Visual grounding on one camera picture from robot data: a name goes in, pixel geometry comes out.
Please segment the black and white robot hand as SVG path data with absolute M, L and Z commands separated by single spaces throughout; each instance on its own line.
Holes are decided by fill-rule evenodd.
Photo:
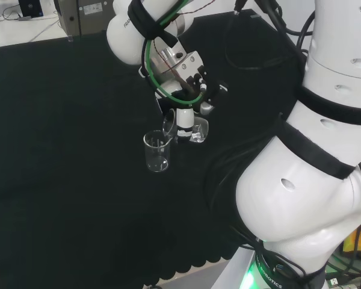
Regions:
M 208 116 L 218 105 L 218 101 L 227 95 L 225 83 L 212 77 L 204 66 L 186 81 L 196 92 L 189 93 L 179 81 L 169 80 L 163 88 L 171 92 L 172 97 L 184 100 L 194 96 L 199 100 L 191 105 L 183 105 L 167 99 L 163 92 L 155 92 L 159 109 L 164 116 L 162 132 L 167 139 L 203 143 L 209 132 Z

